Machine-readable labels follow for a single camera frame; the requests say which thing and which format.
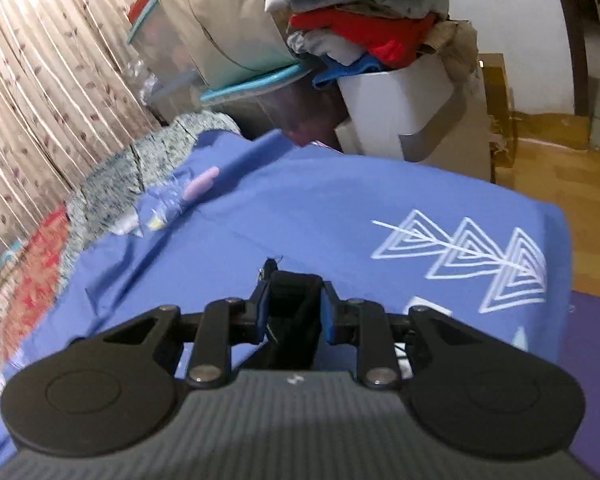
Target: blue bedsheet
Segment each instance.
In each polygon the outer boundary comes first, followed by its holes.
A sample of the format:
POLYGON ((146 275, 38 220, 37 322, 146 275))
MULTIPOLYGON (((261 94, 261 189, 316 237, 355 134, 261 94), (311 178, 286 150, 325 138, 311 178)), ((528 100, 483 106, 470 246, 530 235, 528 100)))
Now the blue bedsheet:
MULTIPOLYGON (((390 312, 430 304, 551 361, 571 288, 561 212, 515 192, 405 162, 296 148, 279 132, 249 142, 205 132, 136 216, 85 251, 56 306, 4 371, 157 305, 198 312, 246 297, 268 257, 320 274, 341 298, 390 312), (180 197, 220 168, 202 198, 180 197)), ((252 350, 234 349, 234 363, 252 350)), ((13 453, 0 420, 0 463, 13 453)))

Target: metal screw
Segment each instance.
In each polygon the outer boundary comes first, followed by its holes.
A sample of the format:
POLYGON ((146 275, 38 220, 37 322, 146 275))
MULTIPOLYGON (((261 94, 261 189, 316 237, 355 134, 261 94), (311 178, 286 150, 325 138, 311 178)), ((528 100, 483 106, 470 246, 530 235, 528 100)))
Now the metal screw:
POLYGON ((213 365, 199 365, 189 371, 189 379, 197 383, 210 383, 219 379, 221 375, 222 370, 213 365))
POLYGON ((371 368, 366 373, 365 379, 372 386, 388 386, 397 381, 398 374, 391 370, 391 368, 371 368))

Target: black circular cap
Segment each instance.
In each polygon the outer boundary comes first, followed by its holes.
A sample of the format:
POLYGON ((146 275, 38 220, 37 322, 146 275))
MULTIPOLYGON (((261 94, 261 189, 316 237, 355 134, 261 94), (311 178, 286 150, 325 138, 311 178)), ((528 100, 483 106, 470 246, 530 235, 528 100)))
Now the black circular cap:
POLYGON ((174 379, 138 346, 86 341, 20 371, 0 410, 20 447, 87 457, 152 434, 175 404, 174 379))
POLYGON ((485 359, 477 347, 453 347, 453 358, 434 360, 411 380, 409 404, 420 424, 455 449, 496 460, 567 448, 584 416, 578 383, 534 356, 485 359))
POLYGON ((46 400, 63 413, 96 413, 120 398, 122 386, 112 375, 99 370, 69 372, 54 379, 46 400))
POLYGON ((536 382, 516 372, 479 372, 469 376, 466 388, 478 408, 493 413, 524 412, 540 397, 536 382))

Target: beige curtain with leaf pattern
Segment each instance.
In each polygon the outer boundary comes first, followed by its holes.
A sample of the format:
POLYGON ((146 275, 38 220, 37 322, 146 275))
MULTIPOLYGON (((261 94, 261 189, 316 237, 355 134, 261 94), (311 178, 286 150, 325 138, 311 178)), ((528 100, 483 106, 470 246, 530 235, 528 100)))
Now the beige curtain with leaf pattern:
POLYGON ((0 0, 0 255, 157 125, 120 73, 134 0, 0 0))

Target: purple mat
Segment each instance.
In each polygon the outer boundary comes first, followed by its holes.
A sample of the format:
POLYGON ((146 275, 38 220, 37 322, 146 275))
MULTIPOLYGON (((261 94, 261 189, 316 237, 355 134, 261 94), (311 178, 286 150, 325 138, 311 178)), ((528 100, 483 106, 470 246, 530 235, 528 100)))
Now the purple mat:
POLYGON ((584 389, 587 411, 571 451, 600 475, 600 298, 574 292, 558 363, 584 389))

